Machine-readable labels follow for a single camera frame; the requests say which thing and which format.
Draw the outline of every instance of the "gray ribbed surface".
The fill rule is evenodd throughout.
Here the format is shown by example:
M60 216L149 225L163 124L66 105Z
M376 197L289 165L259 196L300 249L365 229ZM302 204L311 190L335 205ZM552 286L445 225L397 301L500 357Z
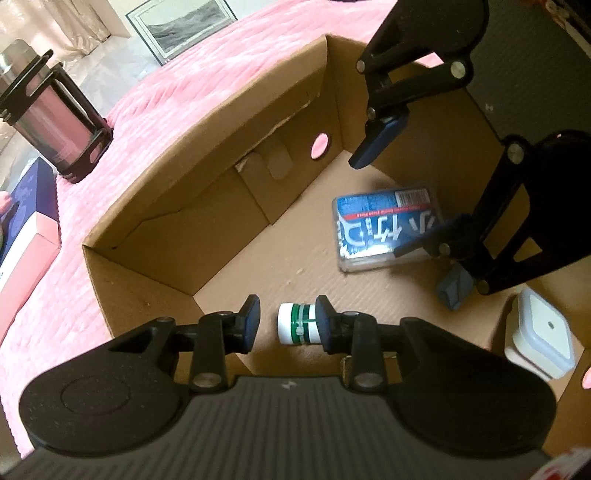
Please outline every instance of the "gray ribbed surface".
M224 394L194 398L173 429L139 450L72 459L39 449L7 478L523 480L545 461L541 452L509 460L439 452L383 400L337 378L242 377Z
M489 6L467 89L499 138L519 134L535 143L562 129L591 132L591 60L583 50L540 6Z

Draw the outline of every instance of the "cardboard floor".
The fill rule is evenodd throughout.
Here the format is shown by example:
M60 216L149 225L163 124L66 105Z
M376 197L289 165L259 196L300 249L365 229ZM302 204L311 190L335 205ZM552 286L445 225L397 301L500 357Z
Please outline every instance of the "cardboard floor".
M416 316L484 348L499 338L507 300L515 290L483 297L473 293L458 312L441 305L434 288L449 267L426 260L345 274L337 267L332 200L349 193L395 186L373 167L353 170L342 152L274 224L267 227L197 294L204 312L237 311L248 294L261 298L254 350L243 356L257 375L321 375L339 372L340 358L319 345L285 347L277 338L277 311L284 302L313 303L327 295L337 311L358 310L380 323Z

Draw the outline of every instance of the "pink bedspread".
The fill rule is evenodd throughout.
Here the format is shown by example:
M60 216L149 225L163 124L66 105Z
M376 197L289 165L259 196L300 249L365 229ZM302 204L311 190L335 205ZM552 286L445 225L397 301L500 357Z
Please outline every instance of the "pink bedspread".
M22 455L18 400L38 374L110 339L81 244L107 208L170 144L253 77L324 33L368 41L394 0L280 0L159 69L113 109L115 139L96 170L59 178L62 248L0 346L0 397Z

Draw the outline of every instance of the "green band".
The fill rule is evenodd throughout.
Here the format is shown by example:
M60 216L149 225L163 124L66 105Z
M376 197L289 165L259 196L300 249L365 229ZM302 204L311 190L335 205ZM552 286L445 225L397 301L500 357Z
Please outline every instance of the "green band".
M304 330L303 337L304 343L310 343L310 328L308 326L309 322L314 322L315 320L310 320L310 305L300 305L298 303L294 303L291 307L291 341L294 345L301 345L302 338L300 335L297 334L297 329L301 326Z

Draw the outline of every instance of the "framed picture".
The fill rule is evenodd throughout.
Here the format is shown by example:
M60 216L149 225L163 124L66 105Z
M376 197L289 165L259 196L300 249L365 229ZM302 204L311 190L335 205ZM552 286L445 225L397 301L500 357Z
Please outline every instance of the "framed picture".
M148 0L126 17L160 65L236 21L224 0Z

